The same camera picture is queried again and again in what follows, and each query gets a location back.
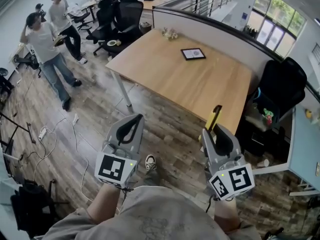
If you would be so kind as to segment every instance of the person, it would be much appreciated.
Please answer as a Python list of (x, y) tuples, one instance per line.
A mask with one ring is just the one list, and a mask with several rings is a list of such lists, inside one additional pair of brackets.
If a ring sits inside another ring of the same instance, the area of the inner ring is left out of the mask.
[(42, 3), (37, 3), (35, 6), (35, 12), (41, 16), (41, 22), (46, 22), (47, 20), (45, 19), (46, 12), (42, 10), (42, 6), (44, 6)]
[(81, 53), (81, 37), (68, 18), (67, 8), (69, 7), (67, 0), (52, 0), (52, 5), (48, 10), (48, 15), (56, 27), (60, 35), (66, 36), (65, 46), (70, 54), (80, 63), (85, 64), (87, 60), (83, 57), (85, 53)]
[(256, 228), (240, 222), (236, 202), (215, 203), (214, 220), (192, 201), (159, 186), (156, 158), (145, 160), (146, 175), (128, 192), (115, 216), (120, 189), (104, 184), (85, 210), (53, 225), (42, 240), (261, 240)]
[[(26, 34), (27, 27), (30, 29), (28, 34)], [(26, 18), (20, 42), (33, 46), (42, 72), (62, 101), (62, 108), (68, 111), (71, 98), (59, 79), (55, 67), (72, 87), (81, 86), (82, 82), (74, 77), (74, 74), (67, 66), (65, 58), (59, 49), (54, 46), (53, 38), (56, 37), (57, 34), (52, 24), (50, 22), (41, 22), (39, 14), (33, 12)]]

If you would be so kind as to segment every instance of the power strip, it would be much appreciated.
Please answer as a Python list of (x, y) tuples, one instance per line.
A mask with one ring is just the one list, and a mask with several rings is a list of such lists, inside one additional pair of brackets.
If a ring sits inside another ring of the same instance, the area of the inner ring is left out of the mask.
[(39, 134), (39, 137), (38, 137), (39, 141), (43, 140), (43, 138), (45, 137), (46, 133), (47, 133), (47, 128), (43, 128), (42, 131)]

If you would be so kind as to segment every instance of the jeans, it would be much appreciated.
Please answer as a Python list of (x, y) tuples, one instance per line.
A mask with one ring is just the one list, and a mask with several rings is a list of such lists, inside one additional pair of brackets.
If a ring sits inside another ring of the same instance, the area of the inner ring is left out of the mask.
[(64, 103), (70, 99), (70, 96), (67, 93), (60, 78), (58, 77), (54, 66), (60, 71), (64, 80), (69, 85), (72, 86), (77, 79), (75, 78), (74, 74), (70, 71), (70, 69), (67, 67), (66, 60), (61, 53), (59, 53), (54, 58), (46, 61), (44, 64), (40, 63), (40, 67), (43, 74), (45, 75), (46, 79), (48, 80), (56, 94), (59, 96), (59, 99), (62, 101), (62, 103)]
[(65, 46), (67, 47), (72, 57), (74, 57), (78, 61), (81, 60), (81, 37), (76, 28), (73, 25), (71, 25), (70, 27), (62, 31), (60, 34), (66, 36), (66, 38), (64, 39)]
[(160, 177), (156, 169), (148, 170), (145, 176), (140, 179), (133, 188), (137, 188), (140, 186), (159, 186)]

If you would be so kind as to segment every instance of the sneaker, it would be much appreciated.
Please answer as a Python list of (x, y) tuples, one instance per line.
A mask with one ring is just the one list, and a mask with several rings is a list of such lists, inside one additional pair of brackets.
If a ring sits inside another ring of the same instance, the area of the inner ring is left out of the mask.
[(70, 109), (70, 102), (71, 102), (71, 98), (69, 98), (67, 101), (65, 101), (64, 103), (62, 103), (62, 108), (65, 111), (69, 111)]
[(148, 155), (145, 159), (145, 169), (147, 171), (157, 169), (156, 158), (152, 154)]
[(78, 80), (78, 79), (76, 79), (75, 81), (74, 81), (74, 83), (73, 83), (73, 87), (78, 87), (78, 86), (80, 86), (80, 85), (82, 85), (82, 82), (81, 82), (81, 80)]
[(81, 58), (80, 60), (78, 60), (78, 62), (83, 65), (86, 64), (88, 61), (85, 58)]

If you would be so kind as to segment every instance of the plate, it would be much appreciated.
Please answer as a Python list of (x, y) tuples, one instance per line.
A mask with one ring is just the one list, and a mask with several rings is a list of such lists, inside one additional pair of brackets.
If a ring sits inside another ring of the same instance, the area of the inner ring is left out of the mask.
[(110, 40), (109, 42), (106, 43), (107, 46), (115, 46), (117, 44), (116, 40)]

